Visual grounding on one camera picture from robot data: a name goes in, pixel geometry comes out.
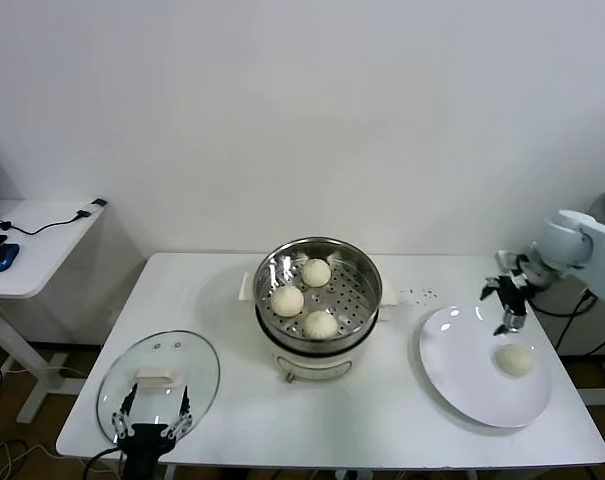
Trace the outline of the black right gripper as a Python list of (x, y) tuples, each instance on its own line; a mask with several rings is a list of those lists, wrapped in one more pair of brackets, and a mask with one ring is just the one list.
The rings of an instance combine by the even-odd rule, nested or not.
[(482, 287), (480, 299), (485, 300), (491, 294), (498, 292), (499, 299), (504, 308), (501, 323), (494, 330), (493, 335), (506, 335), (519, 333), (523, 328), (526, 315), (515, 313), (526, 312), (526, 295), (513, 281), (510, 276), (500, 275), (487, 277)]

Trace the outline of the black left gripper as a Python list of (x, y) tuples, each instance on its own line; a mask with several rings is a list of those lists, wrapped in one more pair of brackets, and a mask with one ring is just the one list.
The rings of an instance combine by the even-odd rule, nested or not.
[(188, 387), (185, 386), (178, 417), (166, 424), (135, 423), (129, 419), (138, 385), (134, 384), (124, 397), (119, 409), (111, 415), (118, 447), (126, 456), (123, 480), (151, 480), (159, 458), (175, 448), (175, 441), (184, 437), (192, 427), (192, 413)]

